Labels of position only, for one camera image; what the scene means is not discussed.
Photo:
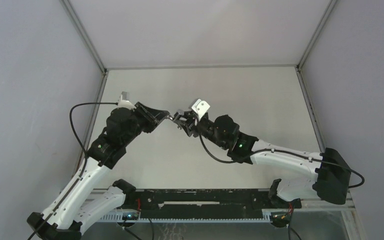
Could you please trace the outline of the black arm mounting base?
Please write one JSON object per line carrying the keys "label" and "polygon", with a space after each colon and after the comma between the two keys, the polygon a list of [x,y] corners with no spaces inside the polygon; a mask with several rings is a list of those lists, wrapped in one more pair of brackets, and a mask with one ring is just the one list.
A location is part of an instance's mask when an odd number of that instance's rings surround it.
{"label": "black arm mounting base", "polygon": [[299,199],[285,201],[273,188],[137,189],[119,207],[151,218],[249,218],[273,210],[302,208]]}

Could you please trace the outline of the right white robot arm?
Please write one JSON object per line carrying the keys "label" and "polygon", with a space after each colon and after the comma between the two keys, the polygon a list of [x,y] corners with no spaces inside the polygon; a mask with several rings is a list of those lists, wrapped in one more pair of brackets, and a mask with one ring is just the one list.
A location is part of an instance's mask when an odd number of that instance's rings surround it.
{"label": "right white robot arm", "polygon": [[227,163],[274,166],[298,174],[295,179],[277,178],[270,186],[269,203],[282,208],[297,199],[316,197],[335,205],[347,201],[352,170],[334,148],[308,152],[268,143],[240,131],[229,115],[212,121],[205,114],[199,118],[193,111],[177,112],[173,121],[191,137],[208,140],[226,151]]}

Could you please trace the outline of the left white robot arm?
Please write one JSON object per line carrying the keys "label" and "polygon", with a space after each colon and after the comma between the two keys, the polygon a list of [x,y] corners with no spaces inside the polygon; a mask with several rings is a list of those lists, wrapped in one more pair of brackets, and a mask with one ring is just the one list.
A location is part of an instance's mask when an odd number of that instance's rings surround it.
{"label": "left white robot arm", "polygon": [[43,211],[27,218],[33,236],[42,240],[79,240],[104,215],[122,206],[133,207],[136,188],[116,180],[99,198],[85,204],[95,185],[126,154],[127,146],[140,134],[151,133],[170,117],[167,110],[121,100],[106,119],[102,132],[87,149],[76,174],[59,196]]}

